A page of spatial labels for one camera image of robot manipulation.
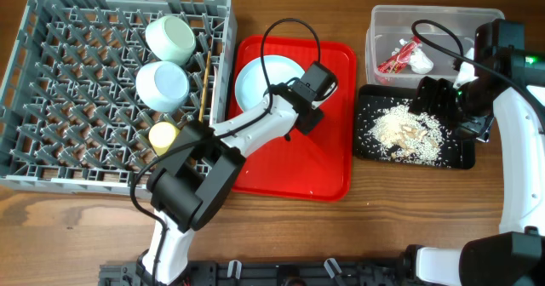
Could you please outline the white tissue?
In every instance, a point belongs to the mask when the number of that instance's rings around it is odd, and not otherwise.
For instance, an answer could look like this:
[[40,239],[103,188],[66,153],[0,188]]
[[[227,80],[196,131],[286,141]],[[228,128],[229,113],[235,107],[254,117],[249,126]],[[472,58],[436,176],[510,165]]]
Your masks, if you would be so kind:
[[433,62],[423,52],[420,41],[400,39],[399,43],[402,45],[402,49],[399,51],[397,61],[410,66],[410,69],[416,74],[424,75],[433,69]]

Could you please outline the white plastic fork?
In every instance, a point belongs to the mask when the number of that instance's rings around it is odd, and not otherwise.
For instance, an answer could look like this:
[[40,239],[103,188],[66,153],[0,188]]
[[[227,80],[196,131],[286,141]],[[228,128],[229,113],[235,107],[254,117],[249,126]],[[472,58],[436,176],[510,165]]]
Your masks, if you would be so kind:
[[214,73],[214,79],[213,79],[213,85],[212,85],[212,89],[211,89],[211,99],[210,99],[210,109],[209,109],[209,125],[212,125],[215,123],[215,119],[216,119],[216,103],[215,103],[215,91],[216,91],[216,86],[217,86],[217,80],[218,80],[218,77],[219,77],[219,74],[218,74],[218,69],[216,66],[212,66],[212,68],[214,69],[213,73]]

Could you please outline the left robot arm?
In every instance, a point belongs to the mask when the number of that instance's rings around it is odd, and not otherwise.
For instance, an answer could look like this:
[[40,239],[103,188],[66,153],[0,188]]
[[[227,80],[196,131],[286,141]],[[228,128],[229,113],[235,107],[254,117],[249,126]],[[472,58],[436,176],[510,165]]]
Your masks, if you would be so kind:
[[338,85],[317,61],[301,77],[271,86],[262,101],[238,116],[208,127],[191,121],[160,157],[147,180],[157,217],[142,267],[153,285],[170,285],[186,270],[196,231],[218,212],[247,158],[266,143],[309,134],[324,114],[320,104]]

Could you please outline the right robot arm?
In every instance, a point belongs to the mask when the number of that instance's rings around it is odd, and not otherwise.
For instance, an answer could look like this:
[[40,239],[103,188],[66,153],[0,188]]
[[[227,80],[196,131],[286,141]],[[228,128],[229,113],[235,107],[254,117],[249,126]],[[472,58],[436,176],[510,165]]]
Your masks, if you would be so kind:
[[523,24],[496,19],[475,32],[473,58],[411,30],[422,43],[474,68],[472,82],[424,77],[410,112],[461,129],[493,116],[500,130],[504,180],[499,232],[460,249],[410,247],[405,278],[441,285],[544,283],[544,55],[525,50]]

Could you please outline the wooden chopstick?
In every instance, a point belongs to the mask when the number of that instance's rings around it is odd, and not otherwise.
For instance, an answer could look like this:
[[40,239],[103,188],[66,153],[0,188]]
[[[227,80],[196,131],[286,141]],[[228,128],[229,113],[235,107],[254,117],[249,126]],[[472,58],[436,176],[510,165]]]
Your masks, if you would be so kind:
[[204,121],[204,110],[206,107],[206,100],[207,100],[207,93],[208,93],[210,66],[211,66],[211,50],[209,50],[207,54],[207,61],[206,61],[204,80],[203,80],[203,88],[201,91],[201,100],[200,100],[199,115],[198,115],[198,121],[201,123]]

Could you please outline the red snack wrapper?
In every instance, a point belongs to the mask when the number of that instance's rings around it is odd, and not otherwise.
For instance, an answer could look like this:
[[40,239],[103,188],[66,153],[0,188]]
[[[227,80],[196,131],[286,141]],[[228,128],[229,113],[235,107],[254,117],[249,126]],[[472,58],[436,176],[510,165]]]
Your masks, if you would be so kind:
[[390,58],[383,61],[378,67],[380,73],[397,74],[407,66],[416,64],[420,59],[421,40],[412,37],[410,40],[400,39],[400,48],[396,48]]

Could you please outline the green bowl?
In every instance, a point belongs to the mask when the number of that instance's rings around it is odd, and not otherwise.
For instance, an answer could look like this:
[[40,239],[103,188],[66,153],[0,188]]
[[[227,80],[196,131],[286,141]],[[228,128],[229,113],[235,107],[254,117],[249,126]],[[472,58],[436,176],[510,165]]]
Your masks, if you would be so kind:
[[149,49],[163,61],[184,66],[196,48],[196,37],[182,19],[167,15],[151,22],[145,29]]

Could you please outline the light blue plate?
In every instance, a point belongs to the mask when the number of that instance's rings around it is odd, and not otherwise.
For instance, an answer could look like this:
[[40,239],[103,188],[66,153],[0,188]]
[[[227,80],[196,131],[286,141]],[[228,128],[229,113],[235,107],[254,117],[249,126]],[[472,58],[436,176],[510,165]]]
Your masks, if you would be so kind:
[[[287,57],[266,55],[264,59],[271,85],[286,83],[304,73],[301,66]],[[267,97],[266,90],[261,59],[256,58],[241,70],[235,82],[235,98],[241,111],[246,113],[255,106],[267,107],[267,103],[262,103],[263,97]]]

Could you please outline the light blue bowl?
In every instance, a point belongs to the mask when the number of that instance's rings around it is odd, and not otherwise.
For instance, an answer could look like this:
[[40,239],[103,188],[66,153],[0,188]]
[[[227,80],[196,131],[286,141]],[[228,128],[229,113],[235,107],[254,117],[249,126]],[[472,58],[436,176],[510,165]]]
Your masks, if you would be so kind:
[[186,73],[169,61],[144,65],[136,75],[135,86],[143,103],[157,112],[174,112],[189,94]]

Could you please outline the yellow plastic cup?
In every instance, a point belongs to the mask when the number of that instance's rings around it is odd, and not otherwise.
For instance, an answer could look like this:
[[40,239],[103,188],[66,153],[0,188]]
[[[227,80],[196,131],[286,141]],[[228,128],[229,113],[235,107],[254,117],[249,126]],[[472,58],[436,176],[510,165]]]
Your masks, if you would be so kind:
[[148,139],[152,149],[158,156],[162,156],[180,133],[180,130],[169,122],[159,122],[154,124],[149,132]]

